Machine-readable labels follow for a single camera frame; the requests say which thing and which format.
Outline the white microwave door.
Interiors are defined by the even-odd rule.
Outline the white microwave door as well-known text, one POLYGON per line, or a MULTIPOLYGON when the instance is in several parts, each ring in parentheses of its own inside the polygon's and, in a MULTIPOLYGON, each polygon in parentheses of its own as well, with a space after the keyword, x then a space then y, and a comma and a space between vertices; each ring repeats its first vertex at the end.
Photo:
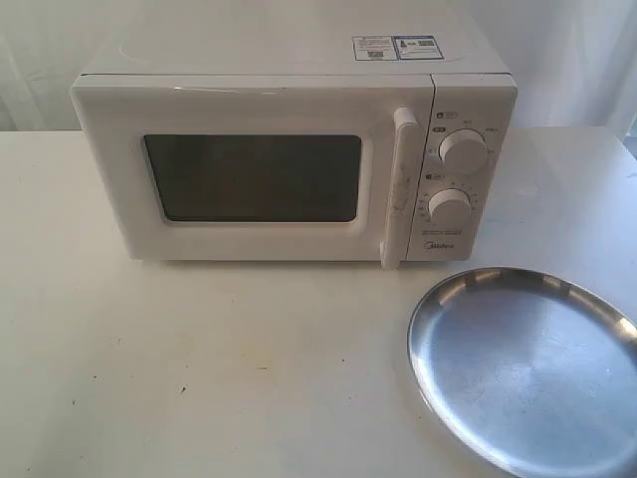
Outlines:
POLYGON ((85 75, 71 96, 135 259, 407 257, 428 75, 85 75))

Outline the upper white control knob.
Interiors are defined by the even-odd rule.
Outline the upper white control knob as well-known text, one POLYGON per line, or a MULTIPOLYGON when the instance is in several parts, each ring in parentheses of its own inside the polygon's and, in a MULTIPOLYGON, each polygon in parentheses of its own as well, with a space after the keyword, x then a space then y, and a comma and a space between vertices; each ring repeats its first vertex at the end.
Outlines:
POLYGON ((486 166, 488 148, 480 133, 464 128, 451 132, 442 140, 439 156, 450 172, 472 174, 486 166))

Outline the lower white timer knob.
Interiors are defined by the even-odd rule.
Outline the lower white timer knob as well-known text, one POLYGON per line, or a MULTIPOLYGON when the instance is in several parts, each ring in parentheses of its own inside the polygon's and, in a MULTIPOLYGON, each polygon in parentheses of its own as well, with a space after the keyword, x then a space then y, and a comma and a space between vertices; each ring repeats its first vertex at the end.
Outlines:
POLYGON ((432 222, 440 227, 461 227, 472 214, 469 196, 455 188, 436 192, 429 200, 428 211, 432 222))

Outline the white microwave oven body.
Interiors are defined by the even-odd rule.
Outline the white microwave oven body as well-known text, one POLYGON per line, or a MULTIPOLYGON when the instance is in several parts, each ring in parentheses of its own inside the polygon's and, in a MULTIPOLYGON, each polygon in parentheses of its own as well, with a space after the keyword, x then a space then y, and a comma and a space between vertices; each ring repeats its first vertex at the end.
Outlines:
POLYGON ((510 69, 452 1, 152 1, 85 75, 430 76, 435 98, 399 265, 471 255, 518 94, 510 69), (442 140, 464 128, 488 148, 486 166, 472 174, 450 172, 439 156, 442 140), (461 227, 429 215, 430 198, 449 188, 469 196, 461 227))

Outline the round stainless steel tray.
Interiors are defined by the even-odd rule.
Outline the round stainless steel tray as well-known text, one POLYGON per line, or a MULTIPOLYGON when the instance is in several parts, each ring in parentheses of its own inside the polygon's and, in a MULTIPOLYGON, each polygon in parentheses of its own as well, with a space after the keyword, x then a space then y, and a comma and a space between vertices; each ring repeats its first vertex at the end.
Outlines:
POLYGON ((636 473, 636 325, 533 270, 465 271, 418 302, 407 356, 438 421, 515 477, 636 473))

